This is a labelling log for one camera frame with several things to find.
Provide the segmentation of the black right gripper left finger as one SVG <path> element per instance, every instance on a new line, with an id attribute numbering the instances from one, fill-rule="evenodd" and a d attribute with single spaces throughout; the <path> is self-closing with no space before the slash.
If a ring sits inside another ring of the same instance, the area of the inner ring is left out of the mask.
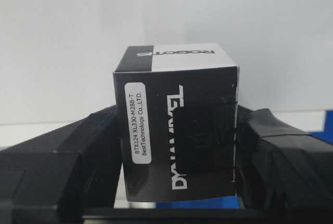
<path id="1" fill-rule="evenodd" d="M 121 163 L 114 106 L 4 149 L 1 223 L 73 223 L 113 207 Z"/>

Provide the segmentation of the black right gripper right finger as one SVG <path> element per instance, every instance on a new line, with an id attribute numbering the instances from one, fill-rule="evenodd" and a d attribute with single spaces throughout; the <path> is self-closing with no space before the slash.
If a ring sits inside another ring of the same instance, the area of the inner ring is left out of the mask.
<path id="1" fill-rule="evenodd" d="M 332 144 L 269 109 L 237 113 L 236 192 L 267 223 L 332 223 Z"/>

